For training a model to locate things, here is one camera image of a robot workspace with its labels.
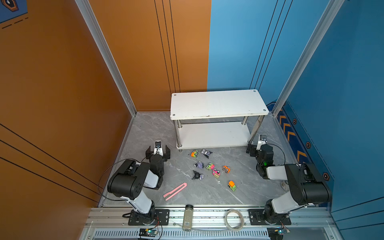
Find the white two-tier shelf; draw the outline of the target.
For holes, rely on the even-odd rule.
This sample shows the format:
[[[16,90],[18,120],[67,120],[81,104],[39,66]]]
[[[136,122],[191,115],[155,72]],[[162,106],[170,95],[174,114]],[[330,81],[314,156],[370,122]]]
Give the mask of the white two-tier shelf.
[[[171,98],[178,150],[247,146],[268,114],[257,90],[174,93]]]

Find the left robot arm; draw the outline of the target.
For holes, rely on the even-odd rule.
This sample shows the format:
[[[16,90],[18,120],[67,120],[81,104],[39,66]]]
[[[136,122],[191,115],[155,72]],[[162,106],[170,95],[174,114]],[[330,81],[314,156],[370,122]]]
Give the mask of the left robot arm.
[[[148,163],[138,163],[126,159],[112,175],[107,184],[107,191],[128,202],[133,210],[130,217],[137,218],[146,225],[155,220],[155,203],[143,192],[143,188],[157,190],[161,187],[165,174],[164,162],[171,157],[168,146],[163,147],[160,141],[155,148],[146,150]]]

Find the clear plastic bottle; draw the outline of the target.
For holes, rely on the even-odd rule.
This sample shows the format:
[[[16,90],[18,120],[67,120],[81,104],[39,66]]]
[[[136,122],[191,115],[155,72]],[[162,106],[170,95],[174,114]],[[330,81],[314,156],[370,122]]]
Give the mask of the clear plastic bottle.
[[[194,206],[192,205],[185,206],[182,228],[186,232],[190,232],[192,230],[193,212],[194,212]]]

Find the orange green toy truck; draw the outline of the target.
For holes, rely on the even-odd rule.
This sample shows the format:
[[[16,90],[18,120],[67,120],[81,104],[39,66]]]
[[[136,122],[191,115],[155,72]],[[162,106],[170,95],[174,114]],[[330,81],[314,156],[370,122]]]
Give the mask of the orange green toy truck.
[[[229,188],[234,192],[237,189],[237,186],[234,181],[229,181],[228,183]]]

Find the orange green toy car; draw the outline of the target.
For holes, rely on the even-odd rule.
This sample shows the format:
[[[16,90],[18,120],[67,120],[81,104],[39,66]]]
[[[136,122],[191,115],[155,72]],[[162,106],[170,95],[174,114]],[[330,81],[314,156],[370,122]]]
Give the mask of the orange green toy car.
[[[196,158],[198,156],[198,154],[199,154],[199,151],[198,150],[194,150],[194,151],[191,152],[191,157]]]

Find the left circuit board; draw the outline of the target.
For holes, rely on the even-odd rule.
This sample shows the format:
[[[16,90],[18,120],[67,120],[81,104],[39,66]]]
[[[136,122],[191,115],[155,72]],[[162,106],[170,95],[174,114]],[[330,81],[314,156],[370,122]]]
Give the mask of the left circuit board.
[[[139,239],[155,239],[159,236],[157,229],[140,229]]]

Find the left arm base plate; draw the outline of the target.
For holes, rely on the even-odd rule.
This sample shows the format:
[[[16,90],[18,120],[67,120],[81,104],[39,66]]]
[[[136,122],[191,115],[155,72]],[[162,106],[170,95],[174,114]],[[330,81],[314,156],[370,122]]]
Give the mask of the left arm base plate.
[[[128,220],[129,226],[155,226],[161,224],[167,226],[169,224],[170,210],[155,209],[148,214],[140,214],[132,210]]]

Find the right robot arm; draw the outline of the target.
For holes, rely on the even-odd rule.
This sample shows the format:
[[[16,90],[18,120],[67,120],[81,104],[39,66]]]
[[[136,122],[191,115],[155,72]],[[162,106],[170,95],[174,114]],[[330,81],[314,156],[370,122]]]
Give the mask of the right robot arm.
[[[314,164],[275,166],[273,147],[267,144],[249,144],[247,153],[256,158],[256,170],[263,179],[288,182],[287,193],[266,202],[262,219],[267,224],[281,223],[292,211],[304,206],[332,201],[332,191]]]

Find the tape roll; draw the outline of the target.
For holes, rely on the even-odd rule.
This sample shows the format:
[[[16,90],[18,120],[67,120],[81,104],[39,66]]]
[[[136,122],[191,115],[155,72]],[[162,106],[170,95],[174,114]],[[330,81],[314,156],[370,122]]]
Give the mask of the tape roll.
[[[288,181],[282,181],[281,182],[281,187],[284,191],[288,192],[290,190],[290,186]]]

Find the right circuit board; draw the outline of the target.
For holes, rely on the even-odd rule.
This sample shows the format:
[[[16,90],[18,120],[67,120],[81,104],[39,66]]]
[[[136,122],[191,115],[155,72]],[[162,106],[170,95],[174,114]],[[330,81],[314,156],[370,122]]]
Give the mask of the right circuit board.
[[[284,234],[289,233],[287,229],[281,228],[267,228],[268,235],[271,240],[283,240]]]

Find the pink plastic tongs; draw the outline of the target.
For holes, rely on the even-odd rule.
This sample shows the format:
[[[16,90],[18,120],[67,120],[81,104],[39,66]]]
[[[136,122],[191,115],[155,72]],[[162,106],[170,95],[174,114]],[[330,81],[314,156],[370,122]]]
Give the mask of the pink plastic tongs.
[[[183,183],[183,184],[179,185],[178,187],[176,187],[175,189],[173,189],[172,191],[164,194],[163,198],[165,199],[165,201],[168,201],[168,200],[172,199],[174,196],[176,196],[178,193],[180,193],[187,186],[188,186],[187,183]]]

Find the circuit board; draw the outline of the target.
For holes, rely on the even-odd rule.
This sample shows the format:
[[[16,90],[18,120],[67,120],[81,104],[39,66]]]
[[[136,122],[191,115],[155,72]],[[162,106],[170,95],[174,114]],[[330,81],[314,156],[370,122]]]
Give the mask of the circuit board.
[[[155,239],[159,236],[157,229],[140,229],[139,239]]]
[[[283,240],[284,234],[289,233],[287,229],[281,228],[267,228],[268,235],[271,240]]]

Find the purple toy figure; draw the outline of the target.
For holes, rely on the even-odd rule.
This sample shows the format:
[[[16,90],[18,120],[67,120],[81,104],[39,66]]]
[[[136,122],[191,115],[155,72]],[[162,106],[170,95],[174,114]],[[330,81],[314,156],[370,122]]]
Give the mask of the purple toy figure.
[[[203,169],[205,167],[205,165],[204,165],[204,163],[199,161],[198,163],[195,164],[195,167],[199,168],[199,169]]]

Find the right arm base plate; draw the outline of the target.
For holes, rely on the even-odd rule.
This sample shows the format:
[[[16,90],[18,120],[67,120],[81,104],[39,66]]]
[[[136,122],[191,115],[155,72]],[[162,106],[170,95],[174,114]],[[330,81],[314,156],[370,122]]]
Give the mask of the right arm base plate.
[[[248,210],[250,222],[252,226],[256,225],[285,225],[292,224],[288,214],[276,214],[274,211],[266,212],[262,209],[249,209]]]

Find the black purple robot toy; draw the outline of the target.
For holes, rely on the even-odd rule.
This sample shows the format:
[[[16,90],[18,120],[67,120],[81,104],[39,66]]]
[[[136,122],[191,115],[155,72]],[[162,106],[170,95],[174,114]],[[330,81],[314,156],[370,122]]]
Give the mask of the black purple robot toy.
[[[201,153],[202,153],[202,155],[204,155],[207,159],[210,157],[210,155],[212,154],[212,152],[211,151],[208,151],[208,150],[205,150],[205,149],[203,149],[202,151],[201,151]]]

